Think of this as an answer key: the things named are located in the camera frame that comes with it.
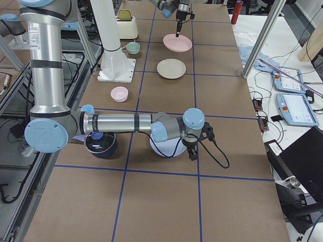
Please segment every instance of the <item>pink bowl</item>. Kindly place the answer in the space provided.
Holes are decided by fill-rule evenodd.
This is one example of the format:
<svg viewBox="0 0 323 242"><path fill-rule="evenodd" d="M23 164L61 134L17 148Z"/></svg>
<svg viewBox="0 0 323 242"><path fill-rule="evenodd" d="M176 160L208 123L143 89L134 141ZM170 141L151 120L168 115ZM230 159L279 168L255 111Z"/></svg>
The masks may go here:
<svg viewBox="0 0 323 242"><path fill-rule="evenodd" d="M116 87L112 89L110 95L116 102L124 102L128 98L128 89L125 87Z"/></svg>

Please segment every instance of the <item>beige plate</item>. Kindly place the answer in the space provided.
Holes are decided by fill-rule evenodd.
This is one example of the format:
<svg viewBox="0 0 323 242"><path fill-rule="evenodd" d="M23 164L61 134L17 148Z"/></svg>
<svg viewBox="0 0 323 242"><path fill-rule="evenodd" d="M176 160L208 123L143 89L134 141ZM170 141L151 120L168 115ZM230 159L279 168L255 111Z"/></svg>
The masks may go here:
<svg viewBox="0 0 323 242"><path fill-rule="evenodd" d="M167 79L176 79L186 72L186 66L178 59L165 59L157 65L158 73Z"/></svg>

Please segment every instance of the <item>white table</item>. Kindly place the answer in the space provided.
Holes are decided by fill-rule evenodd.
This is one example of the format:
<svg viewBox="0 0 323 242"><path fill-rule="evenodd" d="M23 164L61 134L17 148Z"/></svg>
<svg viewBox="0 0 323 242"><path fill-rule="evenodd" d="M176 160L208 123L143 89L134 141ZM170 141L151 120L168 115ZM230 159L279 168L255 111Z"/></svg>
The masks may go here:
<svg viewBox="0 0 323 242"><path fill-rule="evenodd" d="M246 16L240 15L237 21L237 24L232 25L233 31L235 33L236 41L238 45L254 45L255 41L265 23L266 16ZM269 55L269 57L281 56L289 53L294 49L294 47L298 47L298 41L294 36L292 30L288 26L287 22L283 17L278 17L275 25L269 37L267 38L265 45L262 48L262 53ZM285 57L278 57L274 60L281 65L284 64L285 67L298 68L302 73L308 73L314 71L311 63L300 62L297 58L297 53L301 48L287 55ZM265 98L263 100L262 106L264 111L267 113L268 117L275 116L279 114L278 106L276 104L276 94L277 91L275 88L272 89L272 78L269 73L259 73L255 68L252 69L250 75L248 76L248 85L250 87L250 91L260 92L264 97L268 97L269 93L265 90L258 88L255 84L255 78L257 81L257 85L271 90L271 98ZM320 77L317 72L308 73L302 75L304 82L316 83L321 82ZM313 89L317 90L320 93L323 93L323 85L310 85ZM311 104L313 109L321 109L323 107L323 101L317 95L314 96L315 103ZM316 116L320 125L319 127L322 129L323 127L323 115ZM280 142L280 145L283 149L287 148L290 144L292 144L295 140L297 140L301 135L303 135L309 128L306 127L295 127L289 126L285 121L281 121L284 130L284 138ZM279 137L279 131L272 124L268 125L269 131L264 132L263 141L269 141L273 139L277 139ZM288 233L291 241L296 241L299 236L303 236L302 241L306 241L308 235L310 233L310 229L307 230L305 235L299 234L295 228L290 223L286 223ZM323 238L323 224L318 224L311 236L310 242L321 242Z"/></svg>

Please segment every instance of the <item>red bottle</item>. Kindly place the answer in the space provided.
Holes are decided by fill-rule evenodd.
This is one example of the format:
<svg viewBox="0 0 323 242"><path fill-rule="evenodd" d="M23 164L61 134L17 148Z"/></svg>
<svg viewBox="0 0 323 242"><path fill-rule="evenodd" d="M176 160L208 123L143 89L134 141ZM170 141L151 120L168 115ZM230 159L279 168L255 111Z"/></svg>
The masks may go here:
<svg viewBox="0 0 323 242"><path fill-rule="evenodd" d="M233 11L233 15L232 15L232 19L231 19L231 24L236 24L237 23L237 19L238 19L238 16L240 14L242 5L243 5L243 1L237 1L236 2L236 5L235 5L234 11Z"/></svg>

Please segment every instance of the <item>blue cloth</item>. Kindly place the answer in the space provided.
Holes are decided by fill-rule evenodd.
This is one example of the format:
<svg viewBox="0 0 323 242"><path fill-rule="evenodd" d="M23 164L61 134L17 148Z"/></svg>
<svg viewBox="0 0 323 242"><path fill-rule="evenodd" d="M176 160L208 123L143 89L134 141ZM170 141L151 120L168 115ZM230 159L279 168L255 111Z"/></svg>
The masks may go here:
<svg viewBox="0 0 323 242"><path fill-rule="evenodd" d="M239 48L239 54L240 54L240 58L241 58L242 64L245 65L247 63L249 57L250 57L251 51L253 49L253 46L247 46L247 47L239 46L238 48ZM279 63L277 63L276 61L270 59L268 55L265 55L265 54L260 53L259 54L259 57L262 58L264 61L272 64L275 67L279 67L280 66ZM263 71L263 72L272 73L273 70L274 70L272 67L269 67L268 65L262 63L258 59L254 62L253 66L257 70L260 70L260 71Z"/></svg>

